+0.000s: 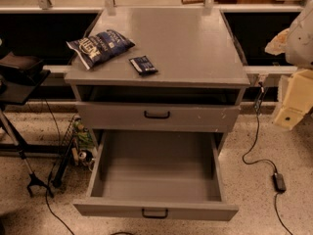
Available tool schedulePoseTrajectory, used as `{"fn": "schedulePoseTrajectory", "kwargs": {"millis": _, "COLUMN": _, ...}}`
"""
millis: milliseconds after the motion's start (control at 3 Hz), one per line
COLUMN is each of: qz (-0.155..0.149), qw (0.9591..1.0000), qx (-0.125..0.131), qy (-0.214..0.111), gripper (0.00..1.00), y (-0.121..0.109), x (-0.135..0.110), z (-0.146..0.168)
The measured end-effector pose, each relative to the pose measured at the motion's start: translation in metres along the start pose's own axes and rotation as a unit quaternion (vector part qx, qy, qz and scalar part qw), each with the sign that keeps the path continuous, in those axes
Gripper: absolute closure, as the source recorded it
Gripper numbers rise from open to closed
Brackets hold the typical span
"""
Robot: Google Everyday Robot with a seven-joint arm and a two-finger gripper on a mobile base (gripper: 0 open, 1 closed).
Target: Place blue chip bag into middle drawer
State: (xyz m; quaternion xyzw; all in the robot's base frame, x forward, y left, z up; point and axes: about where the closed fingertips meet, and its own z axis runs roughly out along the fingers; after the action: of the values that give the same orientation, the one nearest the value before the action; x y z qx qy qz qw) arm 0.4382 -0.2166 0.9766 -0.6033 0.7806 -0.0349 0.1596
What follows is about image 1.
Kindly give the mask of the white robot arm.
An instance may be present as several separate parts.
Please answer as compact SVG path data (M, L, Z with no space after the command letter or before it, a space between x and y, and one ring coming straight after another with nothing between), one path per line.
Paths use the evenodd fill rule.
M265 47L271 55L285 54L297 67L288 86L274 124L292 130L313 108L313 1L309 1L290 27L278 33Z

